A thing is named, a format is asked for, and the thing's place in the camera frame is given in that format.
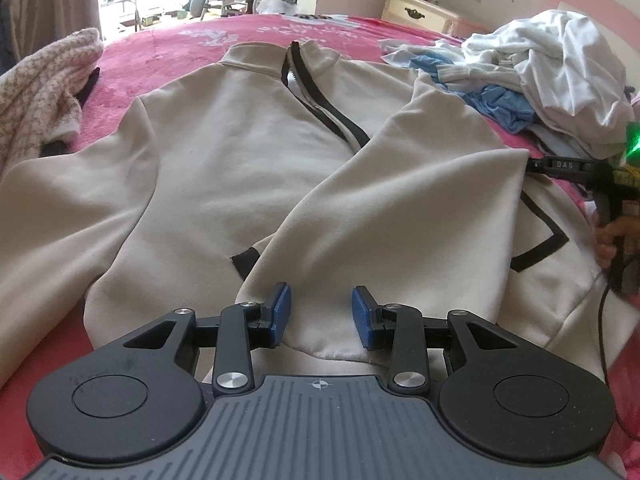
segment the pink bedspread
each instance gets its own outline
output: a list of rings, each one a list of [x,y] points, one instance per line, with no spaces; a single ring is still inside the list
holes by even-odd
[[[110,44],[105,50],[99,63],[100,79],[84,108],[82,132],[73,148],[84,148],[116,129],[135,96],[219,61],[235,43],[263,41],[284,46],[292,40],[316,40],[353,59],[379,61],[377,41],[385,38],[430,44],[442,36],[380,20],[304,20],[279,15],[239,16],[143,30]],[[506,133],[491,120],[488,122],[506,145],[541,155],[521,137]],[[560,184],[579,203],[580,197],[573,188]],[[79,305],[40,343],[0,392],[0,474],[7,480],[25,475],[42,457],[24,413],[31,388],[47,373],[91,349]],[[638,356],[640,334],[636,333],[610,372],[618,410],[635,431],[640,430],[640,402],[633,394],[640,390]],[[628,439],[614,428],[604,452],[618,452],[631,469],[629,479],[640,480],[640,445],[634,446],[630,447]]]

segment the blue gripper pad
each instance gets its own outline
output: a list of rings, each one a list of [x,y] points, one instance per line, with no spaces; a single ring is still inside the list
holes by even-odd
[[[284,329],[287,327],[289,316],[291,314],[291,288],[285,285],[276,304],[273,306],[273,317],[271,318],[271,341],[274,346],[279,346],[284,335]]]
[[[358,330],[362,346],[367,350],[371,350],[373,332],[371,327],[371,311],[362,299],[357,288],[351,293],[351,314],[353,322]]]

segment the pink headboard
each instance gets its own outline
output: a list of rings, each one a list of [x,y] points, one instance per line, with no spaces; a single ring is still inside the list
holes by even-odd
[[[640,52],[640,18],[614,0],[544,0],[545,9],[566,3],[593,18]]]

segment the jacket collar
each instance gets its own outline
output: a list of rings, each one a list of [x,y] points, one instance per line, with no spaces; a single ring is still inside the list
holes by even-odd
[[[315,41],[300,44],[300,53],[312,77],[331,69],[340,57],[332,48],[320,47]],[[238,43],[226,51],[220,63],[260,72],[280,79],[287,49],[273,43],[252,41]]]

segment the human hand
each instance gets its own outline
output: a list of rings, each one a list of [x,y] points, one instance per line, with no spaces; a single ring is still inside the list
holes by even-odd
[[[593,216],[594,225],[600,225],[600,216],[596,212]],[[617,249],[614,239],[619,236],[629,236],[640,240],[640,217],[619,216],[615,221],[604,227],[596,227],[594,231],[596,262],[603,269],[609,269]]]

